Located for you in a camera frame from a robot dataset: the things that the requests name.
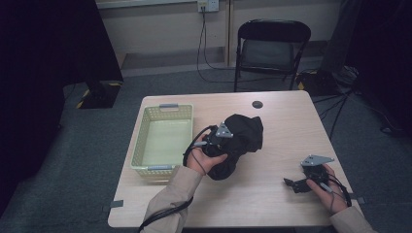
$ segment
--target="plastic basket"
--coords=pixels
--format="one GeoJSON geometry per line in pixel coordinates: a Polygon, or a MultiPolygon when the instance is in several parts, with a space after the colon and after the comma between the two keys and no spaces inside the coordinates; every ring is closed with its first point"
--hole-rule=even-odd
{"type": "Polygon", "coordinates": [[[193,105],[146,107],[131,168],[143,178],[169,178],[192,140],[193,105]]]}

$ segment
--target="wooden tabletop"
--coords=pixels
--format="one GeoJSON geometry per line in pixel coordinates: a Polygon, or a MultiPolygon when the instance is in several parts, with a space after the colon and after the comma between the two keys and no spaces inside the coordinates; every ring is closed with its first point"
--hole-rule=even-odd
{"type": "MultiPolygon", "coordinates": [[[[328,165],[352,192],[315,107],[305,91],[237,92],[149,96],[141,105],[179,103],[193,105],[193,135],[208,125],[219,125],[233,114],[260,117],[263,147],[242,155],[226,180],[205,177],[189,206],[186,227],[286,227],[330,224],[329,213],[313,192],[295,194],[283,178],[304,179],[300,161],[309,154],[332,157],[328,165]],[[261,109],[252,106],[263,104],[261,109]]],[[[138,227],[149,201],[164,183],[148,183],[130,168],[141,114],[130,140],[114,201],[123,206],[109,215],[112,227],[138,227]]]]}

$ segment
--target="black cable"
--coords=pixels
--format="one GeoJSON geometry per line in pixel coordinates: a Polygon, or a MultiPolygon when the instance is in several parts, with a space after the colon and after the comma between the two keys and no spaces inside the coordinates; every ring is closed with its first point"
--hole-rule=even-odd
{"type": "MultiPolygon", "coordinates": [[[[357,70],[356,68],[349,68],[349,67],[344,67],[344,68],[345,68],[347,71],[354,72],[356,75],[359,74],[359,72],[358,72],[358,70],[357,70]]],[[[335,78],[334,76],[332,76],[332,77],[333,77],[333,80],[335,81],[336,85],[337,85],[337,86],[340,86],[339,83],[338,83],[338,81],[336,80],[336,78],[335,78]]],[[[342,90],[340,90],[340,91],[342,92],[343,95],[345,95],[348,99],[352,100],[352,101],[355,102],[356,104],[359,104],[359,105],[361,105],[361,106],[363,106],[363,107],[365,107],[365,108],[367,108],[367,109],[370,109],[370,110],[378,113],[379,115],[381,115],[381,116],[386,120],[387,124],[388,124],[393,130],[402,131],[402,129],[399,129],[399,128],[394,127],[394,125],[391,123],[391,121],[388,119],[388,117],[387,117],[384,113],[382,113],[381,111],[379,111],[379,110],[377,110],[377,109],[374,109],[374,108],[372,108],[372,107],[366,106],[366,105],[364,105],[363,103],[360,103],[360,102],[358,102],[357,100],[354,100],[353,98],[351,98],[351,97],[349,96],[349,94],[351,94],[351,93],[353,92],[352,89],[350,89],[350,90],[347,91],[347,92],[343,92],[342,90]]]]}
{"type": "Polygon", "coordinates": [[[333,109],[336,108],[344,99],[346,98],[346,96],[344,96],[342,99],[340,99],[339,101],[337,101],[336,103],[334,103],[330,108],[324,110],[321,114],[319,114],[319,117],[321,118],[321,120],[324,120],[327,116],[327,113],[333,109]]]}
{"type": "Polygon", "coordinates": [[[209,64],[209,61],[207,60],[207,57],[206,57],[206,48],[207,48],[207,46],[206,46],[206,44],[207,44],[207,39],[206,39],[207,38],[207,31],[206,30],[207,30],[207,26],[206,26],[205,13],[203,12],[202,14],[203,14],[203,25],[204,25],[204,28],[205,28],[205,44],[203,46],[203,56],[205,58],[206,64],[210,68],[215,69],[215,70],[234,70],[234,68],[218,68],[218,67],[214,67],[214,66],[209,64]]]}
{"type": "Polygon", "coordinates": [[[141,232],[143,230],[143,228],[145,228],[150,223],[152,223],[156,220],[162,219],[166,216],[170,216],[170,215],[173,215],[175,213],[178,213],[178,212],[184,210],[185,208],[187,208],[191,204],[192,201],[193,201],[193,197],[191,197],[190,200],[188,200],[187,202],[185,202],[184,204],[182,204],[178,207],[175,207],[175,208],[172,208],[172,209],[169,209],[169,210],[165,210],[165,211],[161,211],[161,212],[156,213],[152,216],[149,216],[148,219],[143,221],[143,223],[139,226],[139,229],[137,230],[137,232],[141,232]]]}
{"type": "Polygon", "coordinates": [[[342,96],[342,94],[333,95],[333,96],[327,97],[325,99],[316,100],[316,101],[313,101],[313,103],[317,104],[317,103],[324,102],[324,101],[329,100],[329,99],[334,99],[334,98],[337,98],[337,97],[340,97],[340,96],[342,96]]]}
{"type": "Polygon", "coordinates": [[[329,178],[330,181],[336,181],[336,182],[338,182],[339,184],[342,184],[342,183],[337,179],[337,177],[333,176],[331,173],[327,173],[327,174],[328,174],[330,177],[333,177],[333,178],[334,178],[334,180],[331,179],[331,178],[329,178]]]}
{"type": "Polygon", "coordinates": [[[319,69],[320,68],[305,69],[298,72],[298,74],[313,74],[314,71],[318,71],[319,69]]]}
{"type": "Polygon", "coordinates": [[[183,156],[185,157],[184,159],[184,164],[186,166],[186,157],[189,155],[191,149],[193,148],[194,143],[196,142],[196,140],[206,131],[206,130],[213,130],[216,127],[218,127],[217,125],[209,125],[206,128],[202,129],[197,135],[196,137],[194,137],[194,139],[191,141],[190,145],[188,146],[188,148],[186,149],[185,153],[183,154],[183,156]]]}
{"type": "Polygon", "coordinates": [[[330,202],[330,210],[329,210],[331,213],[333,213],[332,207],[333,207],[333,202],[334,202],[334,193],[336,193],[336,192],[332,191],[330,193],[332,195],[332,201],[330,202]]]}
{"type": "Polygon", "coordinates": [[[205,28],[206,28],[205,10],[203,7],[201,9],[202,9],[202,15],[203,15],[203,26],[202,26],[202,32],[200,33],[199,47],[197,48],[197,60],[196,60],[197,73],[199,74],[200,78],[207,83],[233,83],[233,81],[210,81],[210,80],[205,79],[200,73],[200,70],[199,70],[200,49],[202,45],[203,31],[205,31],[205,28]]]}
{"type": "Polygon", "coordinates": [[[330,133],[329,133],[329,140],[330,140],[330,141],[332,140],[333,131],[334,131],[334,128],[335,128],[335,126],[336,126],[336,122],[337,122],[337,120],[339,119],[340,113],[342,112],[343,106],[345,105],[345,103],[346,103],[346,101],[348,100],[348,98],[349,98],[349,95],[346,95],[345,98],[344,98],[344,100],[343,100],[343,102],[342,102],[342,104],[340,105],[339,111],[338,111],[337,114],[336,114],[336,118],[335,118],[335,120],[334,120],[334,122],[333,122],[332,128],[330,129],[330,133]]]}
{"type": "Polygon", "coordinates": [[[333,182],[333,183],[336,183],[338,186],[339,186],[339,188],[342,190],[342,192],[343,192],[343,195],[345,196],[345,200],[346,200],[346,205],[348,206],[348,207],[351,207],[352,206],[352,200],[351,200],[351,196],[349,195],[349,192],[348,192],[348,189],[346,189],[346,186],[344,186],[339,180],[332,180],[332,179],[329,179],[331,182],[333,182]]]}

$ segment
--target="sleeve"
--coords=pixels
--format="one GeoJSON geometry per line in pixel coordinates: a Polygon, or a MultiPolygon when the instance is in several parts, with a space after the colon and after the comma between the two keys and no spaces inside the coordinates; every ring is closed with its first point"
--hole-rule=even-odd
{"type": "MultiPolygon", "coordinates": [[[[196,191],[202,175],[190,168],[178,166],[174,169],[169,184],[161,190],[149,203],[145,220],[151,215],[175,208],[187,202],[196,191]]],[[[164,217],[146,226],[145,233],[181,232],[188,216],[188,209],[164,217]]]]}
{"type": "Polygon", "coordinates": [[[339,233],[376,232],[356,207],[347,208],[330,217],[332,225],[339,233]]]}

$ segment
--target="human hand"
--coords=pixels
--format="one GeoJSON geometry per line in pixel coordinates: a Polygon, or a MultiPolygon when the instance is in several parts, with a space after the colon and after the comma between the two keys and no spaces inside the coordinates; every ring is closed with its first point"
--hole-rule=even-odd
{"type": "MultiPolygon", "coordinates": [[[[199,137],[197,142],[201,142],[204,136],[199,137]]],[[[193,148],[188,156],[188,167],[206,176],[215,165],[222,163],[225,159],[227,159],[226,153],[217,157],[209,157],[203,153],[202,149],[193,148]]]]}
{"type": "MultiPolygon", "coordinates": [[[[323,166],[330,175],[333,175],[333,177],[329,176],[329,178],[334,179],[334,171],[326,164],[323,164],[323,166]]],[[[332,189],[332,192],[324,191],[312,180],[308,179],[306,180],[306,183],[316,193],[316,195],[319,196],[321,202],[330,210],[332,214],[336,214],[348,208],[345,198],[343,198],[342,190],[340,190],[336,183],[329,181],[327,184],[332,189]]]]}

